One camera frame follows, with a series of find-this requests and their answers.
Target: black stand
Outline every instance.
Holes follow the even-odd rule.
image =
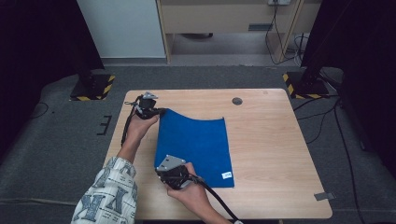
[[[344,16],[347,8],[353,0],[349,0],[343,6],[340,15],[335,18],[335,21],[331,24],[331,27],[323,40],[319,43],[315,52],[312,54],[310,62],[308,63],[303,73],[288,73],[289,80],[289,91],[292,98],[312,98],[309,95],[316,95],[317,97],[323,97],[329,94],[323,81],[318,79],[320,77],[320,69],[324,62],[328,58],[328,52],[331,51],[331,36],[332,32],[336,27],[340,26],[340,20]]]
[[[73,36],[71,36],[67,30],[67,26],[64,22],[67,18],[62,18],[62,16],[60,16],[62,15],[62,9],[57,8],[52,1],[44,2],[41,4],[40,9],[42,10],[42,14],[46,16],[48,20],[52,21],[50,23],[52,26],[51,28],[60,39],[62,51],[78,74],[79,80],[70,94],[70,100],[88,101],[105,99],[110,90],[114,76],[109,74],[92,74],[86,60],[82,57],[83,49],[76,44]]]
[[[304,82],[304,73],[288,72],[290,85],[293,87],[293,92],[290,95],[299,95],[304,98],[306,95],[329,95],[326,86],[320,79],[315,79],[311,83]]]
[[[108,91],[106,90],[112,84],[112,75],[90,75],[90,80],[83,82],[83,77],[79,80],[70,93],[70,100],[103,100],[106,98]]]

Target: wooden table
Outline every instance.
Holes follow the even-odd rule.
[[[145,91],[129,91],[132,102]],[[281,89],[171,90],[151,91],[160,98],[157,107],[167,107],[193,119],[225,118],[235,187],[215,189],[241,219],[328,218],[327,200],[314,194],[323,187],[308,152],[288,95]],[[239,97],[243,103],[234,105]],[[120,149],[125,120],[131,111],[123,105],[106,156]],[[137,152],[134,167],[138,186],[137,219],[197,219],[181,203],[166,194],[154,172],[158,123],[150,128]],[[210,196],[210,202],[230,218]]]

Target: white wall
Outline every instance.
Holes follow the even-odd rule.
[[[102,58],[165,58],[155,0],[78,0]]]

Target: patterned sleeve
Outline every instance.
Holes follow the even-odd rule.
[[[111,158],[78,202],[71,223],[134,223],[135,174],[130,162]]]

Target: white label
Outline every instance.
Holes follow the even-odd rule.
[[[233,174],[231,172],[227,172],[227,173],[224,173],[224,174],[221,174],[221,175],[223,176],[223,179],[227,179],[227,178],[233,177]]]

